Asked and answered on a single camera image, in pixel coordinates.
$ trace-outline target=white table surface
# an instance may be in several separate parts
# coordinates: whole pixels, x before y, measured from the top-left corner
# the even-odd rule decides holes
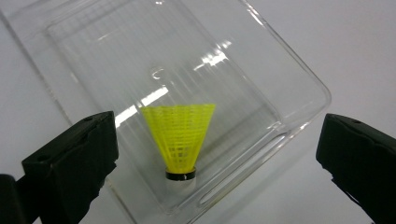
[[[35,0],[4,0],[12,13]],[[328,113],[396,137],[394,0],[250,0],[332,93]],[[68,125],[0,23],[0,173],[23,176],[21,160]],[[322,113],[196,223],[370,224],[315,159]],[[126,223],[107,189],[81,223]]]

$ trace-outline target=transparent container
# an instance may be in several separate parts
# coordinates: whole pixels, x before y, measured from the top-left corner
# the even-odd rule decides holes
[[[7,22],[70,124],[115,112],[120,158],[107,184],[132,223],[193,222],[330,103],[243,0],[41,0]],[[172,182],[159,142],[182,141],[187,126],[158,140],[173,126],[143,111],[198,105],[214,109],[194,143],[193,184]]]

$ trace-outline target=shuttlecock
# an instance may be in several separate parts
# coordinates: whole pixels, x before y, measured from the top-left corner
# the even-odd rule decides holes
[[[166,177],[194,179],[194,165],[215,105],[146,106],[141,110],[166,164]]]

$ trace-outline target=shuttlecock cork base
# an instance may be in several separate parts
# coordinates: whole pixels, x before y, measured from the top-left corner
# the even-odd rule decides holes
[[[185,188],[195,187],[194,165],[215,105],[147,106],[141,110],[166,164],[166,178],[176,182],[169,185],[177,189],[190,183]]]

